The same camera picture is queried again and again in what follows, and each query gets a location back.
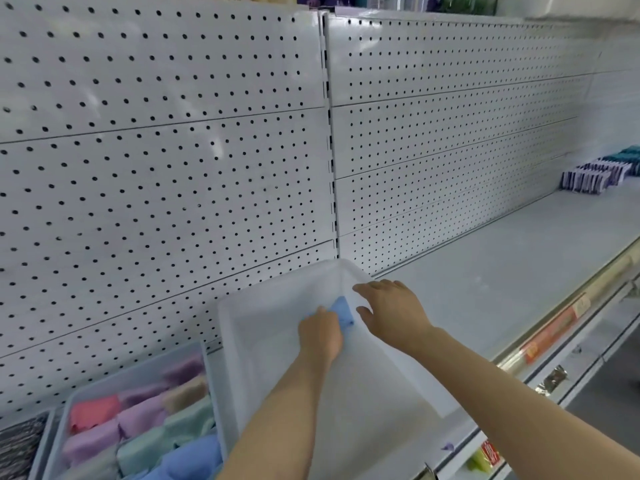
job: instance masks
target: purple fabric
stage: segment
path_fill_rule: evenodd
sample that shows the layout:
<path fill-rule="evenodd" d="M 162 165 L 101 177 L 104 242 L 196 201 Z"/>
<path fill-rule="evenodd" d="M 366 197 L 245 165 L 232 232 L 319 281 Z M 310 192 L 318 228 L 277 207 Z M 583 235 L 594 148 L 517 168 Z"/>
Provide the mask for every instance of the purple fabric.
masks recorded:
<path fill-rule="evenodd" d="M 156 395 L 120 412 L 116 419 L 124 437 L 133 438 L 161 426 L 167 416 L 160 396 Z"/>
<path fill-rule="evenodd" d="M 140 404 L 155 395 L 160 395 L 167 389 L 169 389 L 169 386 L 164 382 L 156 382 L 154 384 L 149 384 L 148 386 L 119 392 L 118 399 L 120 400 L 122 409 L 125 410 L 135 406 L 136 404 Z"/>
<path fill-rule="evenodd" d="M 204 373 L 202 354 L 197 354 L 164 371 L 163 377 L 172 387 L 177 387 L 202 373 Z"/>
<path fill-rule="evenodd" d="M 71 467 L 96 456 L 101 451 L 120 441 L 120 428 L 116 418 L 67 439 L 62 446 L 62 455 Z"/>

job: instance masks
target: red fabric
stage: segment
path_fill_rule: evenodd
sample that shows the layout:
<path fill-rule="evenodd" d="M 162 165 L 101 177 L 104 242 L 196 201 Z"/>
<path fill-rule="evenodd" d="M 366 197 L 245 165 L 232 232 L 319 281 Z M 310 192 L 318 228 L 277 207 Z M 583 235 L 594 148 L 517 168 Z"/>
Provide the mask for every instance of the red fabric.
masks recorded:
<path fill-rule="evenodd" d="M 69 413 L 69 427 L 72 435 L 106 423 L 122 410 L 118 395 L 110 395 L 74 404 Z"/>

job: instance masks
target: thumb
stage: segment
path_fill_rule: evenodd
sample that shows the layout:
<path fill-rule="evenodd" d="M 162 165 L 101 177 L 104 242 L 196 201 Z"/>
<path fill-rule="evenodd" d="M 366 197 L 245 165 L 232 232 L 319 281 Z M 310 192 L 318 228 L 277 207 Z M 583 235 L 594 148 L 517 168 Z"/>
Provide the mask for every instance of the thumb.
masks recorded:
<path fill-rule="evenodd" d="M 364 325 L 371 331 L 373 327 L 373 313 L 371 313 L 371 310 L 366 306 L 359 306 L 356 308 L 356 311 L 358 315 L 360 315 L 360 318 L 362 318 Z"/>

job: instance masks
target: row of purple packages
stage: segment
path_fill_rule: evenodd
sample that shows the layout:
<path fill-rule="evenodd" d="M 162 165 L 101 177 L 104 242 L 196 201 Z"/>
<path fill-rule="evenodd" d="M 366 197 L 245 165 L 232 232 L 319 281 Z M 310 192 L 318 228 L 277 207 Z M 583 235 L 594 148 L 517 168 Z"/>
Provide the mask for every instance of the row of purple packages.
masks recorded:
<path fill-rule="evenodd" d="M 611 185 L 620 185 L 631 168 L 631 163 L 597 159 L 564 171 L 560 179 L 560 188 L 599 195 Z"/>

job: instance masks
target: hand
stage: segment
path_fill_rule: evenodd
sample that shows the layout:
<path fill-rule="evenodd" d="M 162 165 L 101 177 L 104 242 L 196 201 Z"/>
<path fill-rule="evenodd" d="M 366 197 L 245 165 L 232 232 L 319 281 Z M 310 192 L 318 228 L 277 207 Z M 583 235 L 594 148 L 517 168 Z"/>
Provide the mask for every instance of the hand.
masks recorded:
<path fill-rule="evenodd" d="M 328 312 L 324 306 L 318 306 L 316 313 L 302 320 L 298 325 L 300 336 L 300 355 L 311 358 L 329 369 L 342 350 L 342 331 L 338 314 Z"/>
<path fill-rule="evenodd" d="M 390 346 L 414 356 L 433 328 L 420 300 L 399 281 L 372 281 L 353 287 L 365 298 L 371 310 L 359 306 L 356 311 L 370 332 Z"/>

